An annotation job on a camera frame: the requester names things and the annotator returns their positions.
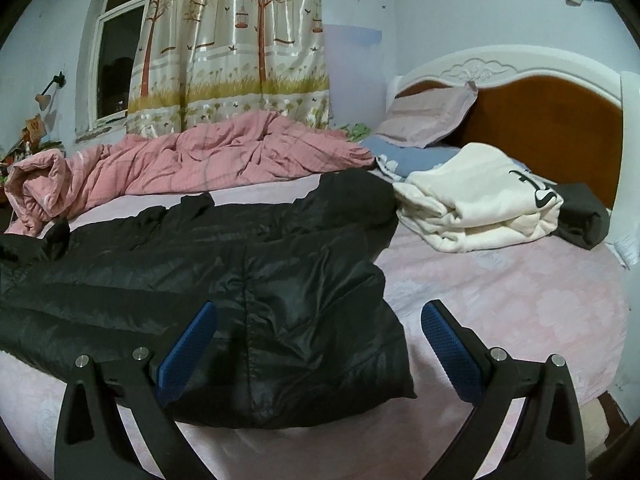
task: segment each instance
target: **mattress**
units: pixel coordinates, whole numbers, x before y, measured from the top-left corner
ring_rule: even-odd
[[[292,182],[212,192],[217,204],[279,203],[306,196],[317,175]],[[180,196],[120,197],[72,224],[133,216]],[[544,361],[562,354],[580,405],[612,381],[626,332],[622,268],[604,246],[585,251],[547,237],[467,254],[432,250],[399,226],[376,261],[385,298],[406,332],[417,399],[394,399],[325,426],[281,431],[228,430],[179,424],[219,480],[420,480],[470,413],[450,385],[420,329],[425,302],[441,299],[490,348]],[[0,416],[18,446],[53,476],[56,427],[65,384],[0,352]],[[495,468],[522,407],[515,401],[478,475]],[[159,475],[129,410],[120,409],[143,466]]]

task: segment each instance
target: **tree pattern curtain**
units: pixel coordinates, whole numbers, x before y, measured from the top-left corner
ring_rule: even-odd
[[[328,126],[321,0],[151,0],[129,132],[157,137],[256,109]]]

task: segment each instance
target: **birdcage print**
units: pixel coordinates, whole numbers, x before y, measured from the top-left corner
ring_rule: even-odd
[[[320,34],[323,31],[322,29],[322,20],[317,16],[314,18],[314,27],[311,29],[312,32],[316,34]]]
[[[244,6],[238,12],[236,12],[236,28],[249,27],[249,14],[246,12]]]

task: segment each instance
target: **metal screw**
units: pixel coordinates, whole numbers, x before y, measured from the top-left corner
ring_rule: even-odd
[[[78,359],[76,359],[76,366],[78,368],[84,368],[89,364],[89,356],[81,355]]]
[[[558,354],[554,354],[551,356],[551,362],[558,367],[564,366],[566,364],[564,357]]]
[[[502,348],[492,348],[491,357],[496,361],[505,361],[509,355]]]
[[[149,356],[149,349],[141,346],[140,348],[136,348],[133,351],[133,358],[136,361],[142,361],[142,359],[146,359]]]

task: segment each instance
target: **pillow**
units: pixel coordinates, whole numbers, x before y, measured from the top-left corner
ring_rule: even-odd
[[[367,148],[376,156],[381,170],[395,173],[397,176],[408,177],[414,171],[429,171],[451,160],[458,154],[460,148],[438,144],[427,148],[402,148],[395,146],[379,136],[364,139],[361,146]],[[524,164],[513,160],[523,170],[529,171]]]
[[[398,146],[424,148],[452,133],[477,98],[478,87],[472,81],[398,98],[375,133]]]

